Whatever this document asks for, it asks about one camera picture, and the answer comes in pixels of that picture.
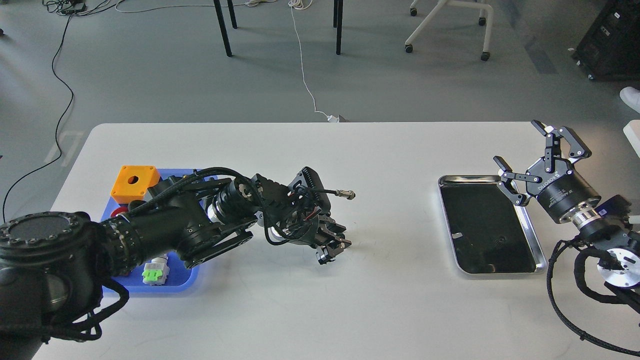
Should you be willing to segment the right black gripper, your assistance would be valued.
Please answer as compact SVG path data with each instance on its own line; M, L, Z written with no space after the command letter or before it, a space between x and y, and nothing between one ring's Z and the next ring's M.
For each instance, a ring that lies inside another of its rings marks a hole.
M526 207L533 196L555 223L567 223L569 210L580 203L594 207L602 199L573 165L591 157L592 151L570 127L556 129L538 120L531 120L531 125L546 137L544 156L527 169L530 175L514 172L501 156L494 156L501 170L497 187L512 205ZM562 140L569 145L567 158L562 154ZM528 194L519 193L514 181L525 182Z

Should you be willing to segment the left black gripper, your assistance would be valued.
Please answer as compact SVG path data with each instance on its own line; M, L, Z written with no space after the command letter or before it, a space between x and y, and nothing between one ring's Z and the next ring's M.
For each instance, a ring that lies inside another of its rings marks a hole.
M352 242L345 239L346 227L336 223L331 216L316 216L310 221L310 225L302 225L291 232L290 228L284 228L283 232L293 237L290 244L308 245L316 249L316 256L320 265L333 262L345 249L352 246Z

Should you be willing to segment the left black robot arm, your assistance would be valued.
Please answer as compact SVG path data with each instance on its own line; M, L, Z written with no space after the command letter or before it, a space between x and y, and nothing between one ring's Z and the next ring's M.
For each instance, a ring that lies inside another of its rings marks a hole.
M149 193L101 222L45 211L2 224L2 347L97 340L100 323L130 298L117 276L168 252L192 269L249 241L255 224L274 246L315 249L320 264L351 244L331 217L329 195L352 200L355 192L327 189L309 167L288 185L210 167L160 180Z

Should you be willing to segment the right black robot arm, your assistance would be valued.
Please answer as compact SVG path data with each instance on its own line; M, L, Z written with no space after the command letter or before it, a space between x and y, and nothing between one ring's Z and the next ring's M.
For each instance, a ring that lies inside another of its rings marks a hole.
M638 312L639 233L629 221L631 204L617 195L600 205L601 196L575 169L576 162L589 158L592 151L572 128L555 128L537 120L531 125L545 138L545 150L525 173L515 172L500 156L493 159L499 167L497 187L512 205L526 207L535 199L555 223L572 223L578 230L573 239L558 241L548 260L546 289L551 307L582 341L637 357L637 350L611 344L579 328L562 313L553 294L554 265L572 248L577 250L574 282L586 297Z

